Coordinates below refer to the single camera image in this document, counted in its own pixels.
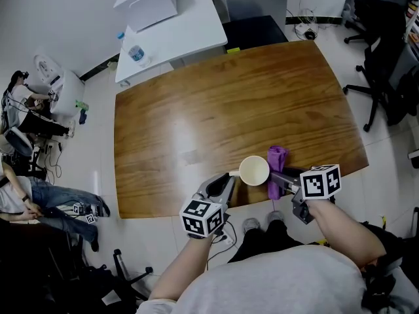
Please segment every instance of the white printer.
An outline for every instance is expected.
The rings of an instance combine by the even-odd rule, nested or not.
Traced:
[[[133,31],[140,31],[177,14],[176,0],[117,0],[113,8]]]

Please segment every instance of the person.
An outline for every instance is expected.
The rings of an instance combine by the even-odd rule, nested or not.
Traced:
[[[203,273],[213,237],[190,238],[137,314],[417,313],[418,292],[400,268],[392,270],[395,285],[386,307],[369,309],[361,270],[381,267],[385,246],[328,200],[307,204],[330,248],[289,237],[275,211],[266,233],[256,219],[245,220],[244,241],[233,259]]]
[[[42,135],[56,135],[73,137],[75,121],[72,120],[68,127],[49,120],[35,111],[39,109],[33,104],[36,100],[50,100],[50,96],[37,94],[29,90],[24,85],[24,74],[16,71],[4,94],[5,101],[8,101],[9,107],[18,111],[18,129],[22,133],[34,133]]]
[[[98,228],[74,217],[70,217],[57,206],[80,202],[87,206],[96,206],[100,213],[111,212],[106,203],[95,194],[72,188],[52,186],[34,177],[16,176],[13,169],[1,162],[0,181],[6,177],[9,181],[0,187],[0,218],[5,221],[26,221],[37,219],[51,227],[71,234],[79,234],[90,243],[92,250],[99,250]]]

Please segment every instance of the white desk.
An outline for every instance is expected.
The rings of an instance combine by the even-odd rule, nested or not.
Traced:
[[[177,0],[177,10],[178,15],[139,33],[126,28],[126,34],[137,39],[138,45],[150,56],[151,63],[142,68],[121,50],[115,82],[128,80],[162,63],[227,43],[212,0]]]

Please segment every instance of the plastic bottle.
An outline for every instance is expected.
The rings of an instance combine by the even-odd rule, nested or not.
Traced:
[[[146,67],[150,64],[150,57],[144,53],[144,50],[136,44],[132,37],[127,37],[125,33],[119,33],[117,37],[121,42],[123,51],[125,51],[139,66]]]

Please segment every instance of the sneaker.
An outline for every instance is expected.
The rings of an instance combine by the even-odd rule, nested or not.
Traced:
[[[93,241],[90,243],[90,246],[94,253],[99,251],[99,242],[98,242],[99,232],[96,232]]]
[[[76,121],[75,120],[71,120],[68,123],[68,133],[67,133],[67,137],[73,137],[74,136],[74,131],[76,129]]]
[[[98,198],[99,198],[99,200],[101,202],[102,209],[106,213],[106,215],[103,215],[103,213],[102,213],[102,215],[100,215],[100,216],[101,217],[110,217],[111,216],[111,210],[109,209],[109,207],[107,206],[107,204],[104,202],[104,200],[101,197],[98,196]]]
[[[279,221],[282,221],[283,223],[285,223],[285,221],[284,221],[285,217],[284,217],[283,213],[280,212],[280,211],[273,211],[273,212],[270,212],[269,214],[267,214],[266,223],[268,224],[268,226],[272,221],[275,221],[275,220],[279,220]]]
[[[247,218],[243,221],[242,228],[243,228],[243,234],[246,234],[250,229],[259,229],[261,227],[261,224],[259,221],[254,218]]]

